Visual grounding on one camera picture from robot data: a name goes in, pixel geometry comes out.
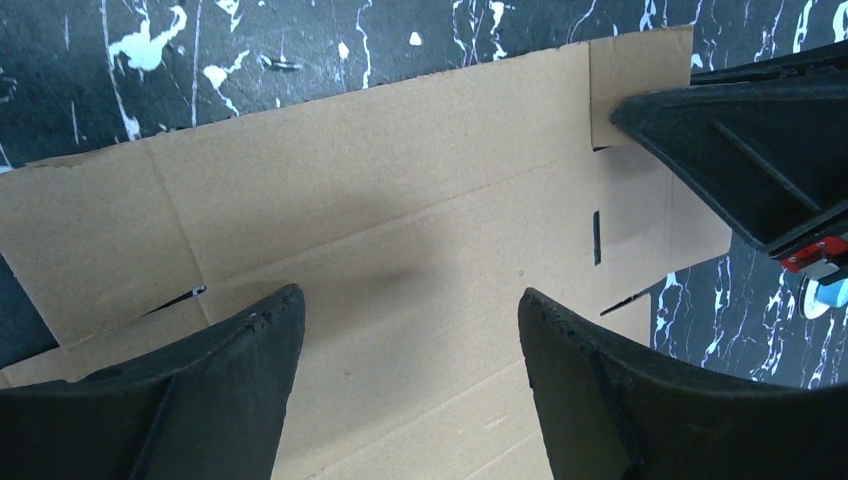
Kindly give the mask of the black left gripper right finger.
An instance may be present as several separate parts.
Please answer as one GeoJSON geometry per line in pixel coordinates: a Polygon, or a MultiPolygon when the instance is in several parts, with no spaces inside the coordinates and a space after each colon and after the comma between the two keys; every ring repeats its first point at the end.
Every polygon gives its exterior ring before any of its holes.
{"type": "Polygon", "coordinates": [[[713,372],[594,324],[536,289],[520,344],[556,479],[843,479],[847,388],[713,372]]]}

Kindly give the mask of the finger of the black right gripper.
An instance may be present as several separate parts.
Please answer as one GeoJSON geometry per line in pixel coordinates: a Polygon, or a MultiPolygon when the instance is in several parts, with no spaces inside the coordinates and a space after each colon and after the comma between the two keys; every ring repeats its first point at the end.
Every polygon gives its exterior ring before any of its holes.
{"type": "Polygon", "coordinates": [[[847,231],[845,42],[697,74],[610,119],[761,252],[847,231]]]}

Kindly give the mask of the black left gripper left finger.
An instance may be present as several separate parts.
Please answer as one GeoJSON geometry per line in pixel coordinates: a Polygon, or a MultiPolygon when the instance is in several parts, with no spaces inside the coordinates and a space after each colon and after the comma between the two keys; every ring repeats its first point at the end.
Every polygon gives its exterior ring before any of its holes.
{"type": "Polygon", "coordinates": [[[305,334],[300,287],[76,382],[1,393],[5,479],[267,479],[305,334]]]}

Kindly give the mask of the brown cardboard box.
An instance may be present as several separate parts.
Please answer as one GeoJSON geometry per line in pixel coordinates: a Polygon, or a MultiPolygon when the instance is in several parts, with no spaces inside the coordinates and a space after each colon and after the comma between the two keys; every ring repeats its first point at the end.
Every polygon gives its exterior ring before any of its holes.
{"type": "Polygon", "coordinates": [[[730,232],[610,122],[690,82],[689,26],[40,161],[1,178],[1,253],[76,382],[294,284],[305,334],[267,479],[547,479],[519,340],[535,288],[642,345],[628,297],[730,232]]]}

